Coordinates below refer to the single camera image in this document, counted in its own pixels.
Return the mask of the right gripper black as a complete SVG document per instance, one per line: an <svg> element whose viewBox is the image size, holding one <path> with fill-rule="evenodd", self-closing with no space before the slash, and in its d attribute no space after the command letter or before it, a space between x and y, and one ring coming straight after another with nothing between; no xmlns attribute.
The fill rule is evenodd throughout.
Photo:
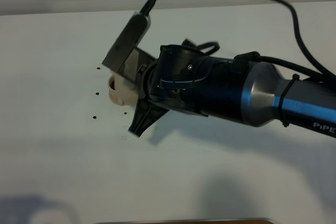
<svg viewBox="0 0 336 224"><path fill-rule="evenodd" d="M241 99L249 63L212 57L187 46L161 47L141 76L128 131L140 137L169 110L243 122Z"/></svg>

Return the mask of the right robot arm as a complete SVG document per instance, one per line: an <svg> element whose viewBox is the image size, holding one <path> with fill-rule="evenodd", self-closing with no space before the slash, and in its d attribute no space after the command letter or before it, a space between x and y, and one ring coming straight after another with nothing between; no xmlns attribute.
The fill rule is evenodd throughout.
<svg viewBox="0 0 336 224"><path fill-rule="evenodd" d="M136 74L138 101L130 132L140 136L169 110L213 116L253 127L279 120L335 136L335 91L322 81L285 79L257 54L234 59L199 49L162 46Z"/></svg>

